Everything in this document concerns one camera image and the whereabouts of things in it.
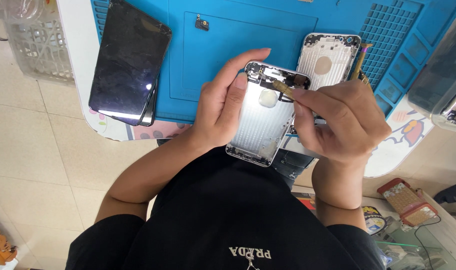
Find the smartphone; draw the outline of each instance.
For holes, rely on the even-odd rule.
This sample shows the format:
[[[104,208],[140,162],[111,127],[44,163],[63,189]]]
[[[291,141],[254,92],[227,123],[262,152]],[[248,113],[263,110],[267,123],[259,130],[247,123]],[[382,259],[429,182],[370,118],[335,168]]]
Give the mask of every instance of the smartphone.
[[[156,109],[156,93],[158,93],[158,81],[159,79],[154,82],[153,94],[151,94],[151,98],[148,101],[146,111],[143,114],[143,118],[141,118],[141,126],[151,126],[154,123],[154,110]]]
[[[89,107],[139,125],[171,41],[171,29],[124,0],[111,0]]]
[[[239,127],[226,145],[228,155],[263,167],[271,165],[295,116],[293,101],[273,85],[280,81],[289,88],[310,87],[308,75],[250,61],[245,67],[248,86],[241,107]]]
[[[306,35],[297,71],[311,78],[311,90],[344,82],[361,44],[355,34]]]

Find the hand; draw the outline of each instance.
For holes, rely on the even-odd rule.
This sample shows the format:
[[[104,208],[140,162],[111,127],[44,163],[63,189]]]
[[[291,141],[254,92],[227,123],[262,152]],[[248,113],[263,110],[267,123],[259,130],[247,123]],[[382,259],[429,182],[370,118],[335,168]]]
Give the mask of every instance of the hand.
[[[391,133],[373,92],[360,80],[317,91],[295,89],[293,97],[301,143],[332,161],[364,166],[373,148]],[[327,124],[315,126],[312,112]]]
[[[212,149],[223,146],[235,136],[239,126],[239,112],[243,105],[248,77],[244,69],[251,60],[263,61],[271,49],[251,49],[226,62],[212,82],[201,87],[200,101],[194,125],[193,139]]]

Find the black t-shirt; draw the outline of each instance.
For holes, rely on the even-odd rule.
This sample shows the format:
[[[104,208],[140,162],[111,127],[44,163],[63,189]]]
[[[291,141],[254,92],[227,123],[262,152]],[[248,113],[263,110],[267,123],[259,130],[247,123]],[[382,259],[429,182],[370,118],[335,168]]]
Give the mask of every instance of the black t-shirt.
[[[259,270],[384,269],[365,231],[323,226],[274,169],[223,148],[182,169],[148,221],[123,214],[88,228],[66,269],[246,270],[250,254]]]

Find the tile floor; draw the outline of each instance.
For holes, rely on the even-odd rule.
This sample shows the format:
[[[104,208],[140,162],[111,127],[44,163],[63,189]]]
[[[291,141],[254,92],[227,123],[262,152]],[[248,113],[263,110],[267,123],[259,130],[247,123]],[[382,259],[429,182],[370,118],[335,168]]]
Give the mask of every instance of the tile floor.
[[[64,269],[111,183],[155,147],[98,135],[75,88],[24,77],[0,41],[0,229],[19,246],[19,269]],[[379,198],[376,188],[397,176],[431,195],[455,184],[456,133],[435,128],[389,175],[364,179],[363,194]],[[311,187],[309,169],[296,184]]]

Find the fingernail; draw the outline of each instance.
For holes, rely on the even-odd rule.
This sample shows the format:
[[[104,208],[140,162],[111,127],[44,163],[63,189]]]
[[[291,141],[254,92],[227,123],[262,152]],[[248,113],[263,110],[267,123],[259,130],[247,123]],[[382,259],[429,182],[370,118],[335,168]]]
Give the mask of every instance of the fingernail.
[[[292,89],[291,92],[293,93],[293,97],[297,100],[300,96],[302,96],[306,92],[306,90],[295,88],[295,89]]]
[[[238,74],[238,76],[235,79],[235,87],[239,89],[246,89],[246,86],[248,85],[248,76],[246,73],[242,72]]]
[[[295,114],[297,117],[301,117],[303,116],[303,108],[301,107],[301,105],[298,103],[298,102],[294,102],[295,104]]]

